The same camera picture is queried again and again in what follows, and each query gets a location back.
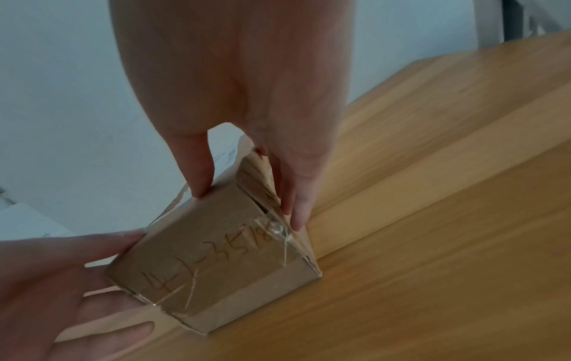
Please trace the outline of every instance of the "wooden table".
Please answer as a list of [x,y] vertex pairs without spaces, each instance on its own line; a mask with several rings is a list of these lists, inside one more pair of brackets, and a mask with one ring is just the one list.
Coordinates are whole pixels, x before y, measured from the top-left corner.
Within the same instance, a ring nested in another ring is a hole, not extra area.
[[571,33],[418,61],[347,110],[309,224],[324,278],[120,360],[571,360]]

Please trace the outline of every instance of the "person's left hand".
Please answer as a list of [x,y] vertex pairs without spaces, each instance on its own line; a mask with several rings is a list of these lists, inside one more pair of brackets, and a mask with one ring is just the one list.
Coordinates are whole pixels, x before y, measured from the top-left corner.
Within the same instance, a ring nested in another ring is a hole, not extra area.
[[111,286],[105,266],[85,263],[129,248],[143,231],[0,242],[0,359],[91,361],[151,334],[152,322],[54,343],[64,329],[142,305]]

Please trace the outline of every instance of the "pinky finger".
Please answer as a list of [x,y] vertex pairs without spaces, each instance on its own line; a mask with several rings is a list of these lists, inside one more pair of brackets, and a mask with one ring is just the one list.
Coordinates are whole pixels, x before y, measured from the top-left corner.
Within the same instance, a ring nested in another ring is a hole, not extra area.
[[52,346],[46,361],[95,361],[144,340],[154,328],[153,322],[145,322],[105,334],[56,343]]

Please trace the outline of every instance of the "cardboard box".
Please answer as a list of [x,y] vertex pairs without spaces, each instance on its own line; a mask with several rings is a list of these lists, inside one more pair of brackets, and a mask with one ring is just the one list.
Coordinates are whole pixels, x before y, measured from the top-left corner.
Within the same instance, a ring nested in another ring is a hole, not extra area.
[[200,334],[321,277],[307,233],[290,229],[269,163],[250,144],[240,141],[209,194],[155,221],[106,271]]

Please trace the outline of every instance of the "human hand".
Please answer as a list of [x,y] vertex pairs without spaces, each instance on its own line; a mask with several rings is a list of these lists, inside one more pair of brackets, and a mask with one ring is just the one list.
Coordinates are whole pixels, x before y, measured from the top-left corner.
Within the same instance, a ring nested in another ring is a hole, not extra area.
[[192,194],[212,184],[207,131],[229,122],[269,156],[303,227],[346,103],[351,0],[111,1],[121,59]]
[[142,231],[0,242],[0,359],[92,361],[125,349],[153,331],[151,322],[55,343],[64,329],[142,305],[122,291],[83,297],[111,286],[105,266],[84,264],[136,243]]

